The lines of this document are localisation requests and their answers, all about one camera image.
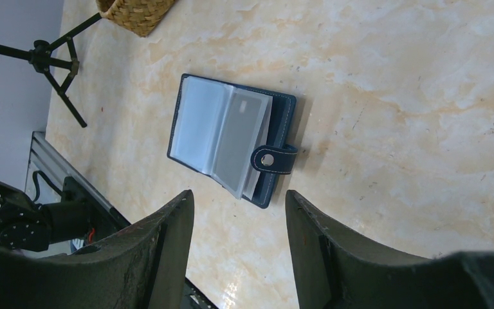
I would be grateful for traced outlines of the navy blue card holder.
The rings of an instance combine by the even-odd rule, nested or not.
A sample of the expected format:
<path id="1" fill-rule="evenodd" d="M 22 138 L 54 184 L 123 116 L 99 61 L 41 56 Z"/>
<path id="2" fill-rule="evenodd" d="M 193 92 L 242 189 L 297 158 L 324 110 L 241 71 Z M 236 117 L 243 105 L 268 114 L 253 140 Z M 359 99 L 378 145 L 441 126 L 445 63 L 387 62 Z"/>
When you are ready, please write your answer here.
<path id="1" fill-rule="evenodd" d="M 296 105 L 294 95 L 184 73 L 167 157 L 265 209 L 293 170 L 298 150 L 286 140 Z"/>

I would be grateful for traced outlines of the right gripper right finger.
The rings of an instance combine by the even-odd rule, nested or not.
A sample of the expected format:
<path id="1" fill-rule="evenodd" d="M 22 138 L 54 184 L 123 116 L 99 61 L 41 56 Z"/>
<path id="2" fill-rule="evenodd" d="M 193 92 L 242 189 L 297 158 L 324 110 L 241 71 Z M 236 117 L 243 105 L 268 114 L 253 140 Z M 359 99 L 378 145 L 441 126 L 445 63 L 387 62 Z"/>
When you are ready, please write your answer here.
<path id="1" fill-rule="evenodd" d="M 494 308 L 494 251 L 436 259 L 374 241 L 286 194 L 286 225 L 301 308 Z"/>

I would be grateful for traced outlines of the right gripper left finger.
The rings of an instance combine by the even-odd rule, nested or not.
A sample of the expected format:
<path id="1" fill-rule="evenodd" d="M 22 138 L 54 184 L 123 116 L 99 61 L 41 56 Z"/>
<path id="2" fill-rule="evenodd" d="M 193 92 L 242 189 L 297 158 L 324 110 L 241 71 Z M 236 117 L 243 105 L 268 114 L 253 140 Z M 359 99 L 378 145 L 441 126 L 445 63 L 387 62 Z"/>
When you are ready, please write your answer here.
<path id="1" fill-rule="evenodd" d="M 74 254 L 33 259 L 0 248 L 0 308 L 179 308 L 193 225 L 185 190 Z"/>

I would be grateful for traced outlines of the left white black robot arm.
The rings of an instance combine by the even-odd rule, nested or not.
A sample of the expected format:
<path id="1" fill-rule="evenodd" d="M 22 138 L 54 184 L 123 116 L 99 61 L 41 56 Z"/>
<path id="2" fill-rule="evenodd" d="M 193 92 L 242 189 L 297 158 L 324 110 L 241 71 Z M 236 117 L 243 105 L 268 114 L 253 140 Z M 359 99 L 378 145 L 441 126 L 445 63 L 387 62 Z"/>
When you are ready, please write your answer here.
<path id="1" fill-rule="evenodd" d="M 0 247 L 42 252 L 72 239 L 94 243 L 129 224 L 71 176 L 64 180 L 60 201 L 47 204 L 36 204 L 26 193 L 0 182 Z"/>

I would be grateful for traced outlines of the woven brown divided tray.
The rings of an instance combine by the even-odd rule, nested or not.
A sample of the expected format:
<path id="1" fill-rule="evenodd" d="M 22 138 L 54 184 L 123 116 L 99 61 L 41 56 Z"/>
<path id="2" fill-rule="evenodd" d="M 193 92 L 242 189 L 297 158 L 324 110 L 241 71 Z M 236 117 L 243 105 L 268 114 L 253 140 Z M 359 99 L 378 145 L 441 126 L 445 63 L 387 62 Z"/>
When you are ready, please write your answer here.
<path id="1" fill-rule="evenodd" d="M 148 36 L 175 0 L 96 0 L 100 15 L 139 37 Z"/>

